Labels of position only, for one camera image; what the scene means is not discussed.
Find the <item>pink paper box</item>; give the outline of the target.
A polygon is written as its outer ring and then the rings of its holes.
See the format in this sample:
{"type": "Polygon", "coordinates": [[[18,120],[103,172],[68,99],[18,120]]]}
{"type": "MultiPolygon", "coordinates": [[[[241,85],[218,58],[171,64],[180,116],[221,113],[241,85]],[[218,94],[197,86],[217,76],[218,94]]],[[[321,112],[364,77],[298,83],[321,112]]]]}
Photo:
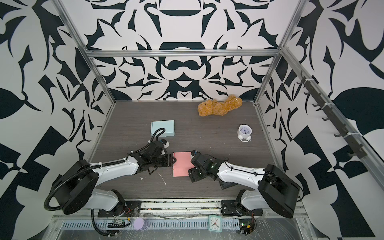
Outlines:
{"type": "Polygon", "coordinates": [[[188,177],[188,170],[195,166],[191,163],[191,152],[175,152],[173,157],[176,158],[176,162],[173,164],[173,177],[188,177]]]}

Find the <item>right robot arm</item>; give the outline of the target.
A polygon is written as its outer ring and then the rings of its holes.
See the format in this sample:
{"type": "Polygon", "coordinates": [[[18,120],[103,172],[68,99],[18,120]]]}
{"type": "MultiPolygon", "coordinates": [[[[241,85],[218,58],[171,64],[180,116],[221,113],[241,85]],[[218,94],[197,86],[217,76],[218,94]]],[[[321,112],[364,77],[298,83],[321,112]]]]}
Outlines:
{"type": "Polygon", "coordinates": [[[223,190],[236,185],[252,189],[238,194],[235,200],[237,211],[251,212],[266,204],[278,215],[293,218],[302,188],[277,166],[268,164],[264,169],[247,168],[197,150],[193,150],[191,156],[194,167],[188,173],[193,183],[208,178],[219,181],[223,190]]]}

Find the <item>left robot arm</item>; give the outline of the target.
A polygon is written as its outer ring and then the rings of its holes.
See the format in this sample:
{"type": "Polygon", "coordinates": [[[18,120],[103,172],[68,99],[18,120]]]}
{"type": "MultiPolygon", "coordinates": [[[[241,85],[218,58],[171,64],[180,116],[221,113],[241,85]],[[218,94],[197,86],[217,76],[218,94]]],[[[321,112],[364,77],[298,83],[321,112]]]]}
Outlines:
{"type": "Polygon", "coordinates": [[[104,232],[96,224],[95,210],[117,219],[131,215],[135,207],[131,207],[119,191],[104,191],[97,187],[124,176],[142,172],[151,175],[151,168],[157,170],[173,166],[177,160],[167,152],[169,142],[159,138],[165,131],[165,128],[157,129],[144,147],[130,151],[120,160],[97,164],[89,164],[85,160],[77,161],[63,176],[54,181],[44,201],[44,209],[50,212],[62,211],[65,215],[89,209],[96,232],[104,237],[116,236],[117,229],[129,226],[131,221],[115,220],[110,225],[113,230],[104,232]]]}

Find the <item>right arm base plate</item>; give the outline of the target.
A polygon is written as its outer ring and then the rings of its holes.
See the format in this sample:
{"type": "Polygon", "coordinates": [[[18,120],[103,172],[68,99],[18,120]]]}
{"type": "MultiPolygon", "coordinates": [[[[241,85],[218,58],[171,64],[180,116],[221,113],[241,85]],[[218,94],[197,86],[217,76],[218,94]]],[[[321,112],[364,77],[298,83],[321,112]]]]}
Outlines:
{"type": "Polygon", "coordinates": [[[262,216],[263,209],[247,210],[240,203],[235,200],[222,200],[221,201],[221,214],[225,217],[243,217],[243,216],[262,216]]]}

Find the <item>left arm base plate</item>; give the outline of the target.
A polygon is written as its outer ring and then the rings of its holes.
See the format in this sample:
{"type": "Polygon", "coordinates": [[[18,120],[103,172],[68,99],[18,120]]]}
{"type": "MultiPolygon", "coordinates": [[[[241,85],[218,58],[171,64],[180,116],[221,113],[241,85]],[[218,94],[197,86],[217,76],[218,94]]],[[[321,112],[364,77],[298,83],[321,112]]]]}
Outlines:
{"type": "Polygon", "coordinates": [[[118,203],[111,211],[99,210],[99,218],[128,218],[138,217],[141,212],[141,201],[126,201],[118,203]]]}

